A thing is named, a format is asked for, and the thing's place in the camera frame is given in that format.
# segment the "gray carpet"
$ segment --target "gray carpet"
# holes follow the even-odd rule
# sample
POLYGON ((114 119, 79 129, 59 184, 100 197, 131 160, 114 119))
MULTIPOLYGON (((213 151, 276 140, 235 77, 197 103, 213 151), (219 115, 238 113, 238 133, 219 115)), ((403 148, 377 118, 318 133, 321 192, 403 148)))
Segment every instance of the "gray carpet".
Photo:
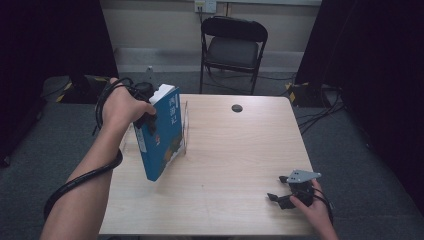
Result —
MULTIPOLYGON (((292 73, 261 75, 290 79, 292 73)), ((143 79, 140 73, 121 73, 121 77, 125 76, 136 81, 143 79)), ((198 92, 199 73, 155 73, 154 76, 155 83, 179 86, 181 93, 198 92)), ((216 78, 214 82, 206 77, 205 80, 208 84, 225 84, 238 89, 205 85, 205 94, 240 94, 240 89, 249 90, 250 86, 249 78, 216 78)), ((66 81, 67 77, 48 79, 45 93, 60 88, 66 81)), ((280 96, 285 91, 284 84, 290 81, 259 78, 255 95, 280 96)), ((0 169, 2 240, 38 239, 46 199, 65 182, 94 140, 91 136, 95 126, 94 106, 55 103, 58 94, 46 98, 49 102, 42 118, 11 156, 11 166, 0 169)), ((329 99, 335 100, 334 93, 329 93, 329 99)), ((297 117, 322 111, 293 110, 297 117)), ((394 174, 366 147, 360 127, 346 111, 323 118, 303 135, 303 139, 312 166, 323 174, 320 182, 336 206, 335 228, 341 239, 424 239, 423 217, 394 174)))

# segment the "black curtain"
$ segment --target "black curtain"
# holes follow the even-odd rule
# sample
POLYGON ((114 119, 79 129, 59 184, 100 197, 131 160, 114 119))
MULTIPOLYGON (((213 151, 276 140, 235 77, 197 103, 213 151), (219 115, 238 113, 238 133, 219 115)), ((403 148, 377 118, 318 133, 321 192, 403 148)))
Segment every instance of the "black curtain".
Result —
POLYGON ((296 83, 342 88, 369 143, 424 214, 423 12, 423 1, 323 0, 296 83))
POLYGON ((98 0, 1 1, 0 52, 1 158, 33 122, 29 113, 47 78, 118 77, 98 0))

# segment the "forearm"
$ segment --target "forearm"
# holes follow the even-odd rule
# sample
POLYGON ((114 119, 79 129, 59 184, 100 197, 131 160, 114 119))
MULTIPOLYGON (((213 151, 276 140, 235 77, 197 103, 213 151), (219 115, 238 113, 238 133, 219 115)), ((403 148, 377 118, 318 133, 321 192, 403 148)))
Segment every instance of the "forearm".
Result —
MULTIPOLYGON (((125 130, 124 127, 102 128, 68 181, 111 163, 125 130)), ((95 239, 106 210, 111 178, 112 171, 109 171, 60 198, 46 221, 41 239, 95 239)))

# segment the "person's right hand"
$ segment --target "person's right hand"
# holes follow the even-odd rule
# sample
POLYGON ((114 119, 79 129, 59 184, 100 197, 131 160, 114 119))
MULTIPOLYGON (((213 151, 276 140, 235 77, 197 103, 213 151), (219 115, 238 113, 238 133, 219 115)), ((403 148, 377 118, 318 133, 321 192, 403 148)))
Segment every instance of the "person's right hand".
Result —
MULTIPOLYGON (((315 189, 322 191, 321 185, 316 179, 312 180, 312 185, 315 189)), ((323 198, 323 195, 315 191, 315 195, 323 198)), ((297 197, 290 196, 290 201, 296 208, 298 208, 303 214, 305 214, 312 227, 318 232, 321 239, 338 239, 336 231, 330 222, 328 216, 327 206, 319 199, 314 198, 311 206, 307 207, 297 197)))
POLYGON ((139 119, 145 112, 153 115, 156 109, 149 103, 136 100, 125 87, 118 87, 113 90, 104 104, 103 127, 125 131, 130 123, 139 119))

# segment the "black chair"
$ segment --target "black chair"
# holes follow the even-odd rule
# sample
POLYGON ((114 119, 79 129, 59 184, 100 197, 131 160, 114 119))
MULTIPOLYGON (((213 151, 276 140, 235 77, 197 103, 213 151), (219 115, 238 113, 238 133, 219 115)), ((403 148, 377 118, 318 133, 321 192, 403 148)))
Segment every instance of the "black chair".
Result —
POLYGON ((203 69, 225 69, 252 74, 252 88, 255 90, 256 78, 268 31, 260 23, 223 16, 214 16, 205 19, 201 26, 202 31, 202 62, 200 69, 200 89, 202 93, 203 69), (206 36, 211 36, 209 46, 206 36))

